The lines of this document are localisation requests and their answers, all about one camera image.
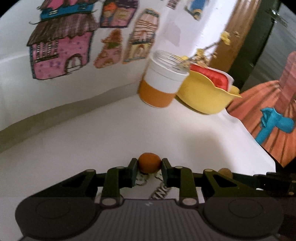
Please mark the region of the small orange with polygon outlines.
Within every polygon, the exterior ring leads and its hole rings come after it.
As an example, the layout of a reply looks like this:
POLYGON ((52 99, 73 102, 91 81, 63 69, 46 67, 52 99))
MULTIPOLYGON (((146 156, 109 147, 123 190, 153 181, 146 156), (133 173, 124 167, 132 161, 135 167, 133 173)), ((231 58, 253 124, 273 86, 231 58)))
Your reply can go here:
POLYGON ((138 162, 142 173, 153 174, 160 169, 161 158, 154 153, 143 153, 139 156, 138 162))

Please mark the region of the white printed table mat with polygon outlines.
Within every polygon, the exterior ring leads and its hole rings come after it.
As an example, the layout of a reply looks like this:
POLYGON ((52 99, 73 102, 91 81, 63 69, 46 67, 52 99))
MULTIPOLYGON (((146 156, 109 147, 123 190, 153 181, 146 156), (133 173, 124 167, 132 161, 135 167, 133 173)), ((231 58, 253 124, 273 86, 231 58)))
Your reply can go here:
POLYGON ((105 172, 150 152, 194 172, 275 170, 274 160, 226 111, 204 115, 178 101, 153 108, 132 96, 43 131, 1 154, 1 198, 23 199, 83 170, 105 172))

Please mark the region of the brown kiwi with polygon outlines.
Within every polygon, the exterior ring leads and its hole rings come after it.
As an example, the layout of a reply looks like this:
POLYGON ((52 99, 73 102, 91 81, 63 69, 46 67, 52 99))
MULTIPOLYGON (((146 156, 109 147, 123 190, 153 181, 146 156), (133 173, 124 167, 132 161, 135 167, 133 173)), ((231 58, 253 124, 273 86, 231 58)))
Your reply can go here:
POLYGON ((231 170, 228 169, 228 168, 221 168, 221 169, 218 171, 218 173, 221 174, 221 175, 226 176, 227 178, 230 178, 230 179, 233 178, 233 173, 232 173, 231 170))

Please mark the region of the girl in orange dress poster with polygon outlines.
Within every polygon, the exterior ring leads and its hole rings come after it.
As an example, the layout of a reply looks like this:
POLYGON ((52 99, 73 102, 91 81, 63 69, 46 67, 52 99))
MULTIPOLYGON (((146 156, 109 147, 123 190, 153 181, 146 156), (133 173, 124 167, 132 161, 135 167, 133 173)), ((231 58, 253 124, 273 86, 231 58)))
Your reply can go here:
POLYGON ((295 159, 295 52, 288 55, 278 80, 244 91, 226 110, 282 167, 287 166, 295 159))

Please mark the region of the yellow plastic bowl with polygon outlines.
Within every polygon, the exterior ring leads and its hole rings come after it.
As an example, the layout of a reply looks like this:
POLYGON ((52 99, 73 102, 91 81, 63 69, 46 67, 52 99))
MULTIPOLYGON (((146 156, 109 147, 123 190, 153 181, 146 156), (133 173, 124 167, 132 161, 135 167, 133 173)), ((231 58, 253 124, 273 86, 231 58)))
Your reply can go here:
POLYGON ((205 75, 189 69, 189 76, 182 83, 177 97, 200 113, 217 114, 242 96, 234 85, 230 91, 220 89, 205 75))

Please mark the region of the red packet in bowl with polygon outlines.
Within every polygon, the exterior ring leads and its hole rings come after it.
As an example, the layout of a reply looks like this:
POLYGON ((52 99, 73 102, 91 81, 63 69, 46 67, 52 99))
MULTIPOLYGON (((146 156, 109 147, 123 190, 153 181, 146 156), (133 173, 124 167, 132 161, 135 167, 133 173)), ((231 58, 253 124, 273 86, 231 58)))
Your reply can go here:
POLYGON ((210 67, 204 68, 196 64, 191 64, 190 70, 205 75, 213 82, 216 87, 226 91, 230 91, 230 88, 234 82, 234 79, 228 73, 218 69, 213 69, 210 67))

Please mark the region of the white and orange cup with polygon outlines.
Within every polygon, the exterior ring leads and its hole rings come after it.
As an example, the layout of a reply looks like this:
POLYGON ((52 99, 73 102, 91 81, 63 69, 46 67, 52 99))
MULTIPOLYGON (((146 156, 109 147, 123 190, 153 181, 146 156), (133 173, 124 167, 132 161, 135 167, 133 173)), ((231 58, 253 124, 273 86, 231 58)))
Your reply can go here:
POLYGON ((189 67, 180 57, 166 51, 155 51, 140 82, 138 95, 152 107, 166 108, 188 75, 189 67))

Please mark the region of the yellow flower twig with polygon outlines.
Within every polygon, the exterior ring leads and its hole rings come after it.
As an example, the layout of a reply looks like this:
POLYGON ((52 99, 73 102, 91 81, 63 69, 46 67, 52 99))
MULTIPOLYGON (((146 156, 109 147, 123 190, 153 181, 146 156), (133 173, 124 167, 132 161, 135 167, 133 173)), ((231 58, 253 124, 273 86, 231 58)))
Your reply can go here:
POLYGON ((218 41, 213 42, 204 48, 198 48, 195 54, 191 57, 183 56, 181 58, 180 66, 190 68, 191 65, 198 65, 203 68, 207 68, 209 66, 210 60, 212 58, 217 58, 217 53, 210 53, 209 50, 216 48, 219 44, 223 43, 224 45, 230 46, 231 37, 240 38, 240 34, 237 31, 229 33, 227 31, 223 31, 220 34, 218 41))

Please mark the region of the colourful houses drawing poster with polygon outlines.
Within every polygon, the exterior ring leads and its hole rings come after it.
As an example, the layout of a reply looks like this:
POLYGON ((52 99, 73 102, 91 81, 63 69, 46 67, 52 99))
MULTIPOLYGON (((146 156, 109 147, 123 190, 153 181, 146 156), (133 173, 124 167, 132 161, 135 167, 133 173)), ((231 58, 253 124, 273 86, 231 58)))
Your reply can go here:
POLYGON ((236 1, 18 1, 1 17, 1 129, 142 78, 219 38, 236 1))

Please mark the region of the brown wooden door frame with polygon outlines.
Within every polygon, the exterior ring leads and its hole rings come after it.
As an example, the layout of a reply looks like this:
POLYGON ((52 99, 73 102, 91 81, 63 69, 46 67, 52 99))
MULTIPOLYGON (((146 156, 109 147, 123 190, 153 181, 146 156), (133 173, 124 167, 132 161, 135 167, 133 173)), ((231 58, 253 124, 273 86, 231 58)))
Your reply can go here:
POLYGON ((234 63, 245 39, 253 25, 261 0, 237 1, 232 15, 224 31, 230 34, 230 45, 223 42, 215 49, 216 58, 212 58, 209 66, 228 72, 234 63))

